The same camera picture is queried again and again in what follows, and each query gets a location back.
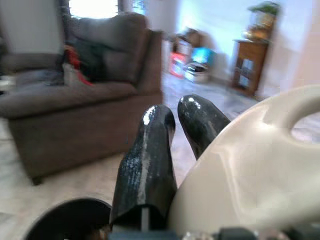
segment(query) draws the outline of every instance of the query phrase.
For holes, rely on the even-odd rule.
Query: window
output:
[[[146,15],[146,1],[132,0],[132,11],[138,14]]]
[[[118,0],[69,0],[74,17],[104,19],[118,14]]]

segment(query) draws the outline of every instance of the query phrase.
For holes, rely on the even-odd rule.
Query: black circular object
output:
[[[92,231],[109,224],[111,206],[95,198],[64,202],[45,213],[25,240],[85,240]]]

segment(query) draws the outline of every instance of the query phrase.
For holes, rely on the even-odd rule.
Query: wooden cabinet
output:
[[[269,44],[248,40],[236,40],[235,44],[232,87],[248,96],[254,96],[259,87]]]

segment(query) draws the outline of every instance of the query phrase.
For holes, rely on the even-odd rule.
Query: brown sofa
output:
[[[74,20],[77,38],[108,46],[107,78],[93,86],[47,86],[43,68],[57,56],[18,54],[4,59],[17,87],[0,96],[16,148],[34,184],[41,177],[125,152],[133,144],[143,112],[163,100],[161,32],[147,29],[139,14]]]

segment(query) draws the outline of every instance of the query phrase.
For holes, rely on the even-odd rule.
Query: white plastic jug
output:
[[[270,97],[232,121],[180,186],[168,227],[282,228],[320,219],[320,145],[295,139],[295,123],[320,111],[320,85]]]

